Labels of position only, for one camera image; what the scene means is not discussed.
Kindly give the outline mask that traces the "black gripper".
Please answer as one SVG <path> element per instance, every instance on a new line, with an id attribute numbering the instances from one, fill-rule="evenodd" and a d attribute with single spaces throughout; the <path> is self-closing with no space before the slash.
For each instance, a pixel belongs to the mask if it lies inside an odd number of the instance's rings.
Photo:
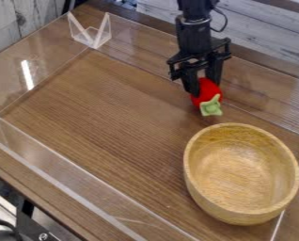
<path id="1" fill-rule="evenodd" d="M 179 51 L 167 60 L 170 77 L 182 80 L 185 90 L 194 96 L 201 95 L 198 71 L 205 70 L 206 77 L 221 85 L 225 61 L 231 59 L 231 39 L 214 39 L 211 48 L 202 54 Z"/>

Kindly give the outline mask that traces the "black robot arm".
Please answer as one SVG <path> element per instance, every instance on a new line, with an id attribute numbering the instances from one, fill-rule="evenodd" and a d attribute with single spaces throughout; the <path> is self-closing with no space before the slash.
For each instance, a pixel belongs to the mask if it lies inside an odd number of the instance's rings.
<path id="1" fill-rule="evenodd" d="M 219 86 L 222 82 L 225 61 L 231 58 L 231 39 L 215 39 L 211 32 L 223 32 L 229 21 L 221 29 L 211 26 L 211 12 L 217 11 L 221 0 L 178 0 L 182 14 L 175 19 L 179 52 L 167 60 L 170 78 L 181 79 L 185 90 L 199 97 L 202 92 L 199 71 Z"/>

